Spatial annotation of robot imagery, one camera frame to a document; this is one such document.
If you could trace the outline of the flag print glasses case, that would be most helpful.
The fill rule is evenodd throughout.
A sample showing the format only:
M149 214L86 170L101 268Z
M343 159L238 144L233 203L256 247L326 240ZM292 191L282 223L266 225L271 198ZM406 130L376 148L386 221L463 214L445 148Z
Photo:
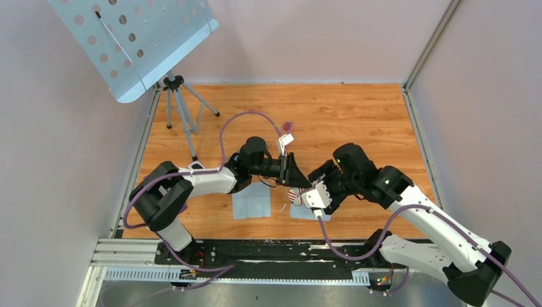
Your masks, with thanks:
M291 205L296 206L296 207L299 207L302 205L301 193L302 193L302 190L297 187L291 187L288 190L287 196Z

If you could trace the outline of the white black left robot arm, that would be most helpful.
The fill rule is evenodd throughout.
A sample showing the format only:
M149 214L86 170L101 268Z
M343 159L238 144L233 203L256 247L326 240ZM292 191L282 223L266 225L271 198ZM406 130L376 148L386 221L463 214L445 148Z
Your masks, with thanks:
M180 169L171 161L159 164L129 196L129 205L143 225L171 247L171 256L189 264L196 255L193 237L178 219L187 200L208 194L234 194L251 184L253 176L273 178L279 185L308 189L312 185L295 162L293 153L273 158L263 138L253 136L223 167Z

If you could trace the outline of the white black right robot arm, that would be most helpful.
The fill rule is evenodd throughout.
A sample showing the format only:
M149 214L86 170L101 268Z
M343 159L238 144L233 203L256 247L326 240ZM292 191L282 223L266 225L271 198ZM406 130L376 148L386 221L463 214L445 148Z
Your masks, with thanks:
M365 253L341 258L365 260L373 267L385 262L404 265L445 283L464 303L482 306L506 268L511 248L474 234L436 206L398 168L378 168L354 143L340 146L333 158L309 175L311 187L300 193L316 218L335 212L348 196L356 196L389 210L420 230L433 246L410 242L377 230Z

